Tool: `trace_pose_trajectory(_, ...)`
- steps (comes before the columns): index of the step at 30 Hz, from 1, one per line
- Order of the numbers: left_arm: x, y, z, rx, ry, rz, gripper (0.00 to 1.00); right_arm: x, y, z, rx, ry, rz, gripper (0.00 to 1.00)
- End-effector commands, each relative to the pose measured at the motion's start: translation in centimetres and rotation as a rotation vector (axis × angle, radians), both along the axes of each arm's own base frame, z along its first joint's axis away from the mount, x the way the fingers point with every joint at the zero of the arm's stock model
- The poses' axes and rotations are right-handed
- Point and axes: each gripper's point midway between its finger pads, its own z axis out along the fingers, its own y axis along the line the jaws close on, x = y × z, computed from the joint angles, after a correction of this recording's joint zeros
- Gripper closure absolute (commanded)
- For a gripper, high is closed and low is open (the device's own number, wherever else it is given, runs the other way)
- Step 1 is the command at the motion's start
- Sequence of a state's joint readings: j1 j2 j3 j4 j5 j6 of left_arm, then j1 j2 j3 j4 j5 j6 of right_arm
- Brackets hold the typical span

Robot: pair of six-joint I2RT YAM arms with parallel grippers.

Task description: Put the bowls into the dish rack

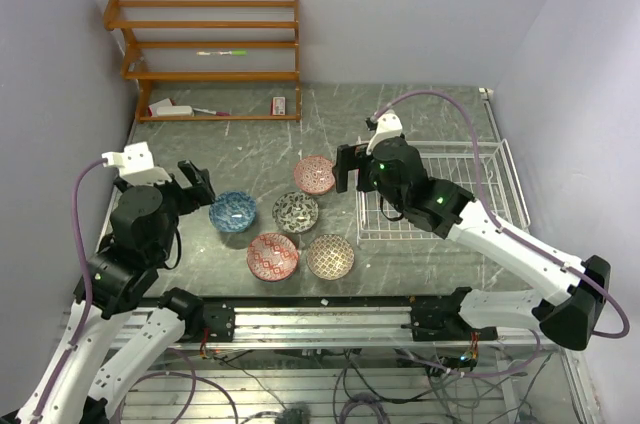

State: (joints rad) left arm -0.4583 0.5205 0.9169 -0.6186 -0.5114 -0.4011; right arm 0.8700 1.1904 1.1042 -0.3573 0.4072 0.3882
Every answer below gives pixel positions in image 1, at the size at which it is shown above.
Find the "pink floral patterned bowl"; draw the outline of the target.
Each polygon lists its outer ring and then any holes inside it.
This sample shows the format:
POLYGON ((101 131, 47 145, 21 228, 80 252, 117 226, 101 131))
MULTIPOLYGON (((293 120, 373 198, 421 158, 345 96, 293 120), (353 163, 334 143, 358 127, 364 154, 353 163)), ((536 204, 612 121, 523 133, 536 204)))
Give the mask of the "pink floral patterned bowl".
POLYGON ((308 156, 294 167, 294 182, 297 187, 310 195, 323 195, 335 185, 333 162, 321 155, 308 156))

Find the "blue patterned bowl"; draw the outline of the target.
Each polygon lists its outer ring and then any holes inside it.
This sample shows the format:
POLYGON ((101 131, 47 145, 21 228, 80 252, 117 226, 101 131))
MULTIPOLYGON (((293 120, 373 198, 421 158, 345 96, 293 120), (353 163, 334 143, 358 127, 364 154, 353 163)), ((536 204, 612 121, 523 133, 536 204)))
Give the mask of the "blue patterned bowl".
POLYGON ((254 222, 257 204, 253 197, 241 191, 219 194, 209 208, 209 219, 213 227, 224 233, 240 233, 254 222))

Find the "black white leaf bowl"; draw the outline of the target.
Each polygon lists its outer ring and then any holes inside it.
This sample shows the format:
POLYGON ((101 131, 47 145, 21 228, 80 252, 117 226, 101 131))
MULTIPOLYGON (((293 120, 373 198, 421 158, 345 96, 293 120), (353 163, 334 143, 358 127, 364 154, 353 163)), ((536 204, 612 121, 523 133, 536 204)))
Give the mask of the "black white leaf bowl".
POLYGON ((272 217, 286 233, 301 234, 311 230, 319 218, 316 200, 303 192, 288 192, 274 203, 272 217))

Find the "brown lattice patterned bowl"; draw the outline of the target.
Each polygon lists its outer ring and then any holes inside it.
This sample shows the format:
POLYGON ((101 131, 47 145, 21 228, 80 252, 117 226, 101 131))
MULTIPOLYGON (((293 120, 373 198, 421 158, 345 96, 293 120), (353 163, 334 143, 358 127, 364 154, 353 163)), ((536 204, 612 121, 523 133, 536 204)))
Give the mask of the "brown lattice patterned bowl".
POLYGON ((316 277, 334 281, 345 277, 351 271, 355 253, 343 236, 324 234, 315 238, 309 245, 306 262, 316 277))

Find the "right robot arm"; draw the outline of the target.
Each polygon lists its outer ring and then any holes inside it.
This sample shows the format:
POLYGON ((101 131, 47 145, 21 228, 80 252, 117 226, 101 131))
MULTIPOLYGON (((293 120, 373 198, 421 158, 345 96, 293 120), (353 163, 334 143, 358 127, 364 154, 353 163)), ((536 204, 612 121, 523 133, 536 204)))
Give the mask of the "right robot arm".
POLYGON ((559 251, 497 217, 472 192, 430 176, 419 151, 402 136, 373 150, 339 146, 337 192, 347 190, 350 172, 358 175, 359 191, 377 192, 399 218, 482 254, 529 285, 527 291, 462 291, 460 304, 440 317, 448 337, 463 339, 487 327, 522 328, 564 348, 586 349, 607 301, 611 266, 605 259, 559 251))

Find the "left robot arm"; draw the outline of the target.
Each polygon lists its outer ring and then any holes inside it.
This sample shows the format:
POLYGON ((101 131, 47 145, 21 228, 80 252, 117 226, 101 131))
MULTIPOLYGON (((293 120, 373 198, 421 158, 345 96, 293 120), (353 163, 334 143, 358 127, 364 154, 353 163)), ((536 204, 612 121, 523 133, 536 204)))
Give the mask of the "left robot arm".
POLYGON ((151 164, 119 165, 121 196, 111 231, 88 257, 63 337, 36 389, 4 423, 107 423, 125 395, 172 344, 206 332, 203 300, 179 288, 165 292, 143 328, 114 356, 115 338, 144 294, 182 249, 180 217, 215 201, 210 175, 191 161, 178 167, 190 185, 151 164))

